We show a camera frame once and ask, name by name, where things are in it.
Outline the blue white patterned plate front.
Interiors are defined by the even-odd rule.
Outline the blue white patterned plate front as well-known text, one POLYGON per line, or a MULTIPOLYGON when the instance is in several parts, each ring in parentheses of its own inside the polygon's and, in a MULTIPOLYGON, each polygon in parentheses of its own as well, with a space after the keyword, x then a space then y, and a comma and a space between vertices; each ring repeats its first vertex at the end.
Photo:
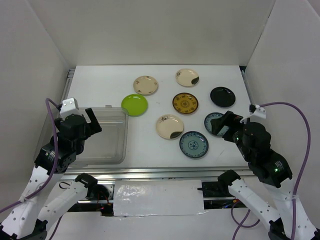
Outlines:
POLYGON ((192 159, 200 159, 207 154, 209 142, 202 133, 188 131, 179 139, 179 148, 185 156, 192 159))

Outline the black glossy plate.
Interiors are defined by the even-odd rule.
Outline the black glossy plate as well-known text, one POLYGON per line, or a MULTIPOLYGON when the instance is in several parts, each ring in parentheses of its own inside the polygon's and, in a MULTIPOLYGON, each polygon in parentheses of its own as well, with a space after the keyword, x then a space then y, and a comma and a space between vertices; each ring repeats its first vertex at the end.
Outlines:
POLYGON ((236 96, 232 90, 227 87, 218 86, 210 92, 211 101, 221 108, 229 108, 236 102, 236 96))

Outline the yellow patterned plate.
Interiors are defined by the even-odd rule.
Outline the yellow patterned plate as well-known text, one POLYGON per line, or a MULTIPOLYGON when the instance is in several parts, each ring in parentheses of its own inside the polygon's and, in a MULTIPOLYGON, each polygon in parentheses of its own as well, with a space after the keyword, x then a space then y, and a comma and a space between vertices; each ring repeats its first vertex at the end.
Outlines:
POLYGON ((172 106, 178 113, 190 115, 197 111, 199 101, 193 94, 181 92, 173 97, 172 106))

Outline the lime green plate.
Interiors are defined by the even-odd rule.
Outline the lime green plate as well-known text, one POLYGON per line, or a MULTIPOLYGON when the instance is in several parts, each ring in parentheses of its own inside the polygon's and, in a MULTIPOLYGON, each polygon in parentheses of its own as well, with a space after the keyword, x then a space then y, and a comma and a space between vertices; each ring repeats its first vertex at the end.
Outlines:
POLYGON ((130 94, 122 100, 121 107, 127 110, 129 116, 137 117, 146 112, 148 101, 141 94, 130 94))

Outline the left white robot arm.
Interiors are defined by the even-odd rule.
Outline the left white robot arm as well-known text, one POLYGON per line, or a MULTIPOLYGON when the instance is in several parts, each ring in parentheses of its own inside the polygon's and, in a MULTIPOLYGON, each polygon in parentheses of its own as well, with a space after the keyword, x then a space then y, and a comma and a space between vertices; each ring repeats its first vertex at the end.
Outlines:
POLYGON ((85 112, 86 117, 71 113, 51 119, 53 136, 40 149, 25 190, 0 224, 2 240, 44 240, 53 223, 77 201, 97 197, 97 179, 81 173, 60 196, 46 203, 69 165, 84 151, 85 140, 102 131, 93 110, 85 112))

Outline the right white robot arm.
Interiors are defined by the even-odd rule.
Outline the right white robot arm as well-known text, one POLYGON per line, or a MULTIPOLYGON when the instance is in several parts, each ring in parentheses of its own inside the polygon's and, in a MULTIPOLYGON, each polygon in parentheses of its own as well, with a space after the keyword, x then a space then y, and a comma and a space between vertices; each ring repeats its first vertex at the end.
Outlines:
POLYGON ((214 135, 228 127, 222 138, 237 146, 275 206, 261 199, 233 170, 218 177, 219 193, 239 199, 264 224, 271 240, 318 240, 320 230, 311 223, 299 197, 294 194, 293 173, 287 160, 271 149, 271 135, 266 128, 231 111, 212 119, 210 125, 214 135))

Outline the blue white patterned plate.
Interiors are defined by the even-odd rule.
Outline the blue white patterned plate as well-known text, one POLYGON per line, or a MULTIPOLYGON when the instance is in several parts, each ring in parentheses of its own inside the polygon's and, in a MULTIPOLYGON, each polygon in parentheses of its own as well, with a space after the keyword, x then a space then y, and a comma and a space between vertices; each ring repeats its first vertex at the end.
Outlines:
POLYGON ((179 148, 185 156, 192 159, 200 159, 207 154, 209 142, 202 133, 188 131, 179 139, 179 148))
MULTIPOLYGON (((204 127, 205 129, 211 134, 213 135, 212 133, 212 124, 211 124, 211 120, 213 119, 218 119, 220 117, 222 117, 223 114, 220 113, 220 112, 212 112, 210 114, 208 114, 205 119, 204 119, 204 127)), ((220 132, 218 134, 215 134, 214 136, 216 137, 222 137, 227 131, 229 130, 229 127, 228 126, 224 126, 220 132)))

